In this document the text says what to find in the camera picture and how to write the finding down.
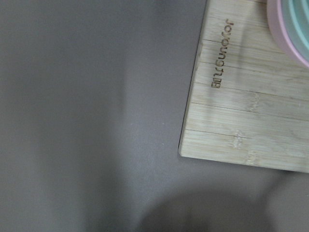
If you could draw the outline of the wooden cutting board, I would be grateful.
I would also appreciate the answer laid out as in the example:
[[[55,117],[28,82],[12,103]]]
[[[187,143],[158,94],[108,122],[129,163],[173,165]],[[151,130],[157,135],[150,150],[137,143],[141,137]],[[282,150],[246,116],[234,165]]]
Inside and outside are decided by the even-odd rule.
[[[277,46],[264,0],[206,3],[179,154],[309,170],[309,72]]]

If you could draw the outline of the stacked green bowls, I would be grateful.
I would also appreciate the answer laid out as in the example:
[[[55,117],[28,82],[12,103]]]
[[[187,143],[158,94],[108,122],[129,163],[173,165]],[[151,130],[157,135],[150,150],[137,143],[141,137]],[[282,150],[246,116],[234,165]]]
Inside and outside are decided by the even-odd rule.
[[[293,61],[309,67],[309,2],[268,0],[267,22],[278,47]]]

